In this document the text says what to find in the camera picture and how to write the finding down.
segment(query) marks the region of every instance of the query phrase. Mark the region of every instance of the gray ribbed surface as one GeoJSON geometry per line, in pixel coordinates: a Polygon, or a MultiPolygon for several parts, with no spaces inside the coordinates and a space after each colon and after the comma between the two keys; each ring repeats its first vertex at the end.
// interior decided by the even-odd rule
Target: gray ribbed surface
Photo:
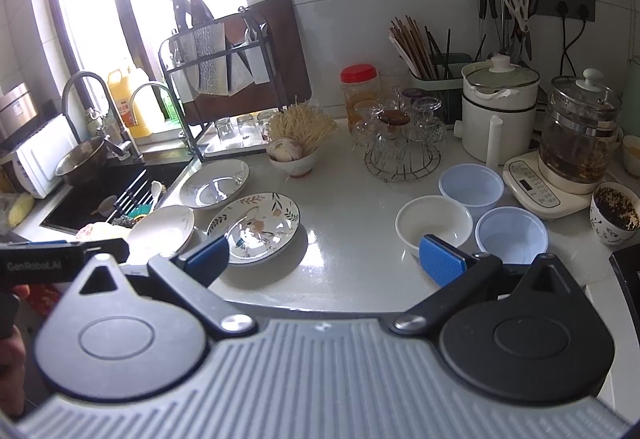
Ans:
{"type": "Polygon", "coordinates": [[[20,424],[33,439],[613,439],[628,426],[594,399],[522,409],[479,397],[430,343],[376,320],[272,321],[220,343],[153,401],[79,407],[61,397],[20,424]]]}

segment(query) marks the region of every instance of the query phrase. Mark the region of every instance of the dish soap bottle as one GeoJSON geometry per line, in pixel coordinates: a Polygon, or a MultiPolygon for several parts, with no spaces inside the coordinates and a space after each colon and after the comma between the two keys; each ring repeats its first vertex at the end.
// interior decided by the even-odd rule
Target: dish soap bottle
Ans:
{"type": "Polygon", "coordinates": [[[113,102],[118,107],[124,124],[135,138],[157,132],[164,124],[164,115],[151,86],[140,90],[136,94],[133,108],[129,106],[133,92],[148,81],[149,77],[143,69],[131,65],[110,72],[107,79],[113,102]]]}

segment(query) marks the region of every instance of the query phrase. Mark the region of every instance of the black power cord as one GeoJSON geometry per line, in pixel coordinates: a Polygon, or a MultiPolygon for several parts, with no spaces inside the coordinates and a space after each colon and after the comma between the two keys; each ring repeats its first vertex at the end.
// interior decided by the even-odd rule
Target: black power cord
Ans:
{"type": "Polygon", "coordinates": [[[577,37],[575,37],[571,43],[569,43],[568,45],[566,44],[566,14],[569,12],[569,8],[567,7],[567,4],[565,2],[560,2],[558,4],[558,13],[559,15],[562,17],[562,58],[560,60],[560,75],[562,76],[562,70],[564,68],[564,58],[566,57],[566,60],[569,62],[569,65],[571,66],[571,70],[572,73],[575,74],[575,67],[574,64],[571,61],[571,58],[569,57],[569,53],[568,50],[572,47],[572,45],[574,45],[582,36],[582,34],[584,33],[584,29],[587,25],[587,18],[589,17],[589,9],[587,8],[586,5],[582,4],[579,8],[578,8],[578,16],[580,17],[580,19],[582,20],[582,28],[580,29],[580,32],[578,33],[577,37]]]}

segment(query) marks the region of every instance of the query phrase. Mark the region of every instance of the red lid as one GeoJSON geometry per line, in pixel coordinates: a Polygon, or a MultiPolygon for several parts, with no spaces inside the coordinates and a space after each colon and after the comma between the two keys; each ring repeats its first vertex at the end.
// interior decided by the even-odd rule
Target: red lid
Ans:
{"type": "Polygon", "coordinates": [[[362,83],[372,80],[378,75],[376,67],[369,64],[352,65],[340,73],[342,83],[362,83]]]}

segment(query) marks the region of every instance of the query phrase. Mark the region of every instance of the brown cutting board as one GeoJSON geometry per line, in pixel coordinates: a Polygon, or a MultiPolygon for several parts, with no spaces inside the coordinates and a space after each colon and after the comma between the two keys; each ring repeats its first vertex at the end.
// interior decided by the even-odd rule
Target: brown cutting board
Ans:
{"type": "MultiPolygon", "coordinates": [[[[263,0],[251,5],[249,11],[258,22],[266,20],[273,35],[272,53],[281,104],[306,101],[311,97],[311,85],[292,0],[263,0]]],[[[225,35],[232,43],[244,41],[245,27],[239,14],[227,16],[223,23],[225,35]]],[[[187,122],[196,125],[276,106],[278,98],[273,83],[254,83],[228,98],[200,94],[184,104],[184,113],[187,122]]]]}

